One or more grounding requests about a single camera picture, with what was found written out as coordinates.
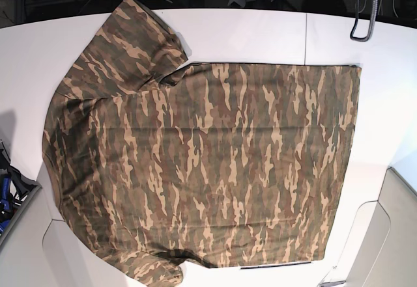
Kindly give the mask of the camouflage T-shirt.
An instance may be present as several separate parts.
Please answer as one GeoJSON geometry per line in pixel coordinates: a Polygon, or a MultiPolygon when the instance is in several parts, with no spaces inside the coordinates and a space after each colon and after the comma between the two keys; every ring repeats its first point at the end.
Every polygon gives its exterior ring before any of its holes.
{"type": "Polygon", "coordinates": [[[322,260],[361,69],[189,63],[123,0],[59,83],[42,155],[55,204],[97,257],[146,286],[180,265],[322,260]]]}

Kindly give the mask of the bin with blue items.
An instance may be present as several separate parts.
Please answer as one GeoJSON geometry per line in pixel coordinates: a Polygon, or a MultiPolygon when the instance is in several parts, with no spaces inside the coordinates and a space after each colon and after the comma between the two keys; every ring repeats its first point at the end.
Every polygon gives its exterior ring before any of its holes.
{"type": "Polygon", "coordinates": [[[1,141],[1,246],[40,190],[38,182],[26,178],[11,165],[11,158],[1,141]]]}

